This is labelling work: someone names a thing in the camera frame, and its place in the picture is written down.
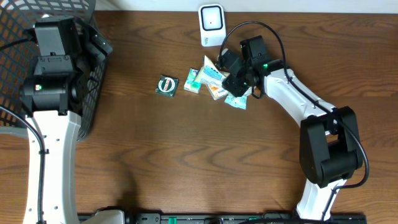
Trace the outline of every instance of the black and white robotic arm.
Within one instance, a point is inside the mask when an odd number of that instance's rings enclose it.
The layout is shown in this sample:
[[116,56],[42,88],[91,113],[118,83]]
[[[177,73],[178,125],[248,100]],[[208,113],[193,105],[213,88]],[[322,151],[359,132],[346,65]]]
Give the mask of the black and white robotic arm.
[[[82,34],[78,35],[75,23],[81,25]],[[72,17],[39,20],[31,34],[37,39],[40,55],[22,86],[21,100],[32,112],[27,121],[43,136],[44,150],[37,136],[29,131],[29,188],[24,224],[77,224],[80,221],[75,203],[75,151],[82,103],[90,91],[90,71],[112,48],[94,28]],[[301,219],[329,219],[336,187],[343,186],[362,165],[363,157],[354,140],[336,122],[336,118],[344,121],[358,138],[354,112],[349,107],[338,109],[324,102],[289,68],[287,76],[285,62],[271,60],[262,37],[244,40],[241,48],[243,60],[228,49],[220,56],[224,65],[221,67],[231,72],[223,82],[224,88],[241,96],[256,86],[260,97],[275,99],[293,117],[300,126],[300,165],[307,177],[296,212]],[[327,142],[329,134],[338,135],[338,139]],[[84,223],[131,221],[122,210],[110,209],[96,213]]]

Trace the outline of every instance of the teal packet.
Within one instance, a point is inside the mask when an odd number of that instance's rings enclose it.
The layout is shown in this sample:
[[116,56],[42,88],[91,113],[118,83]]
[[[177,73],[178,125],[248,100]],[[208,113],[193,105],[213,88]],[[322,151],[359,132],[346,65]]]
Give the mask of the teal packet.
[[248,97],[247,96],[241,96],[241,97],[234,97],[231,95],[228,95],[225,98],[225,103],[235,107],[235,108],[241,108],[246,110],[246,102],[248,101]]
[[187,80],[184,84],[184,90],[191,91],[193,93],[199,93],[201,83],[195,82],[195,78],[198,75],[198,70],[190,69]]

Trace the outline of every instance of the laundry basket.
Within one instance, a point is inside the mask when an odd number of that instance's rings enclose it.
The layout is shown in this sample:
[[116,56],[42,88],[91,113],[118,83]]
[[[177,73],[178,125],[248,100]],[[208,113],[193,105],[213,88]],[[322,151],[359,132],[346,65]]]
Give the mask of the laundry basket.
[[[23,39],[23,30],[32,28],[37,19],[50,16],[74,16],[83,19],[97,29],[93,16],[95,0],[0,0],[0,46]],[[19,87],[23,84],[29,63],[39,54],[39,48],[33,42],[27,42],[0,52],[0,105],[18,115],[25,116],[21,110]],[[106,60],[95,68],[90,76],[96,78],[98,86],[86,96],[83,102],[83,116],[78,141],[87,137],[98,102],[104,77]],[[96,83],[88,82],[91,90]],[[5,111],[0,111],[0,133],[9,133],[27,137],[22,123]]]

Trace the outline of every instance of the wooden table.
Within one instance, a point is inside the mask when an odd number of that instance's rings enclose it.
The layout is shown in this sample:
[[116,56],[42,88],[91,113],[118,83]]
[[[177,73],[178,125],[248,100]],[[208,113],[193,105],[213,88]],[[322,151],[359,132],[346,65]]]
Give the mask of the wooden table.
[[[176,212],[293,210],[305,176],[299,128],[274,100],[248,99],[247,110],[183,90],[189,68],[218,47],[200,45],[196,12],[96,12],[114,52],[92,132],[76,152],[79,212],[122,205]],[[369,223],[398,222],[398,16],[371,14],[226,13],[227,30],[257,20],[284,41],[301,81],[358,118],[371,176],[339,193],[333,212],[364,212]],[[228,46],[270,32],[237,30]],[[161,74],[180,79],[175,98],[155,94]],[[21,223],[27,197],[28,143],[0,136],[1,223]],[[348,183],[363,176],[355,172]]]

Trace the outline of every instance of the white background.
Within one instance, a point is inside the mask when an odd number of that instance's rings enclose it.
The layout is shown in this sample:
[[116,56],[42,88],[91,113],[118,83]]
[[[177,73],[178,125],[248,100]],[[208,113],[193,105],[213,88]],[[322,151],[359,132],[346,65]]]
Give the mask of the white background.
[[211,3],[226,12],[398,13],[398,0],[97,0],[96,10],[197,11]]

